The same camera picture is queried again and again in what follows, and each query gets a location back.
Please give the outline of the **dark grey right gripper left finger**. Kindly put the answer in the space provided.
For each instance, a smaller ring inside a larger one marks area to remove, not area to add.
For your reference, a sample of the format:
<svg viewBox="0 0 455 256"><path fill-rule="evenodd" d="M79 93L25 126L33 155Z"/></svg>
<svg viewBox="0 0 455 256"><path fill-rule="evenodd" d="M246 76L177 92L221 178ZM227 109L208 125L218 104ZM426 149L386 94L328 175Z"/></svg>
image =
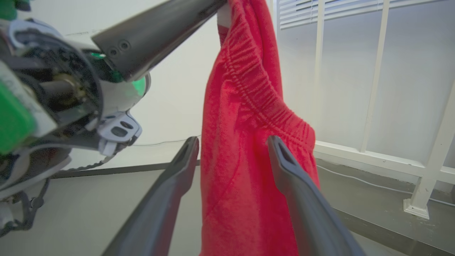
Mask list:
<svg viewBox="0 0 455 256"><path fill-rule="evenodd" d="M182 196L192 186L199 153L189 137L120 228L104 256L167 256Z"/></svg>

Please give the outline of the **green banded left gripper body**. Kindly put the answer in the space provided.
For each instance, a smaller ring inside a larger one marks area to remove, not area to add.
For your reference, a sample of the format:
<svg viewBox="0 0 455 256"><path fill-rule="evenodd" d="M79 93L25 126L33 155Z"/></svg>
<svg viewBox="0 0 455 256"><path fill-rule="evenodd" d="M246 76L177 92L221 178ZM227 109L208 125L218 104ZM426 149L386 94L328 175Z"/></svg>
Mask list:
<svg viewBox="0 0 455 256"><path fill-rule="evenodd" d="M109 162L141 136L130 110L150 74L126 82L97 47L39 20L1 19L1 199L65 169L72 149Z"/></svg>

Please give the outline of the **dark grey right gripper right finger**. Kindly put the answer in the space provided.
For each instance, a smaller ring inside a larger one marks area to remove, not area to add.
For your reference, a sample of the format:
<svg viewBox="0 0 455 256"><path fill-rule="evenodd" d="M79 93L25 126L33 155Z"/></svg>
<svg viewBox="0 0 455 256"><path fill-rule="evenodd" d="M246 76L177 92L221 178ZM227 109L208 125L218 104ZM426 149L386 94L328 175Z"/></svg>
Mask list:
<svg viewBox="0 0 455 256"><path fill-rule="evenodd" d="M363 256L309 175L278 136L267 139L274 182L285 196L300 256Z"/></svg>

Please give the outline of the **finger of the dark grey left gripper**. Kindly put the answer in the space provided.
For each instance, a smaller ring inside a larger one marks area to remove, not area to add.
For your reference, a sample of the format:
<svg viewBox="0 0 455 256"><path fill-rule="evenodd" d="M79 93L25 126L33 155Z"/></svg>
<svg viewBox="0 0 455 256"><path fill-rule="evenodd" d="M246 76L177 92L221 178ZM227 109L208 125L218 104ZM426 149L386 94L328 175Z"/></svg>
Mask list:
<svg viewBox="0 0 455 256"><path fill-rule="evenodd" d="M225 0L169 0L92 37L105 62L127 81L145 75L197 29Z"/></svg>

